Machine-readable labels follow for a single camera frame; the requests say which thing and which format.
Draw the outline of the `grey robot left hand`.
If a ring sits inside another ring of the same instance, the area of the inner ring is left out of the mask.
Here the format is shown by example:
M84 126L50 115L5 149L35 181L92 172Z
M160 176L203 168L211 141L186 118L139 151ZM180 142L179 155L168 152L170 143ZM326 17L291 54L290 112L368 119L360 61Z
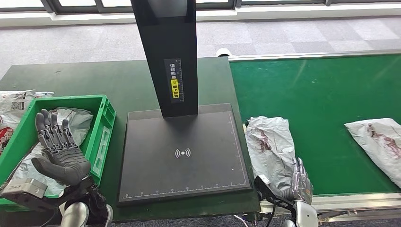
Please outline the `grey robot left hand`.
M75 143L64 119L59 125L57 114L42 109L35 116L38 140L45 158L31 160L35 169L64 185L77 185L89 176L91 164Z

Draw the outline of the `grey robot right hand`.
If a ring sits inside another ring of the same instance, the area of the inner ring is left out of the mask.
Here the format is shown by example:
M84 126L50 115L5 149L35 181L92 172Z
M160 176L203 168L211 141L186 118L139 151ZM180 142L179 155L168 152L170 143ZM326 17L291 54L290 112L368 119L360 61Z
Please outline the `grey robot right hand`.
M280 195L288 201L303 201L309 205L313 200L313 185L308 177L304 163L300 157L294 160L294 172L289 188L282 190Z

